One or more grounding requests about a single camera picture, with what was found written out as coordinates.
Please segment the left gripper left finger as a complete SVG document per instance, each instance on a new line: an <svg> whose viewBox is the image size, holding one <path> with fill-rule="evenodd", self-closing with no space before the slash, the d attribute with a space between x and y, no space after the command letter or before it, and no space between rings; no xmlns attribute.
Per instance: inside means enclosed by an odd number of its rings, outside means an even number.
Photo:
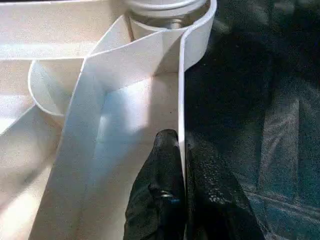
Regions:
<svg viewBox="0 0 320 240"><path fill-rule="evenodd" d="M186 224L185 186L177 132L157 133L130 191L124 239L182 240Z"/></svg>

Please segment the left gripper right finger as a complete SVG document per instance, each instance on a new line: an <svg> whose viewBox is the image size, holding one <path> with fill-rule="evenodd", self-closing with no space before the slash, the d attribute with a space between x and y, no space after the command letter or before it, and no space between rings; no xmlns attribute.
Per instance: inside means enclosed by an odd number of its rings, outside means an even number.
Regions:
<svg viewBox="0 0 320 240"><path fill-rule="evenodd" d="M189 240L265 238L242 187L209 143L186 145Z"/></svg>

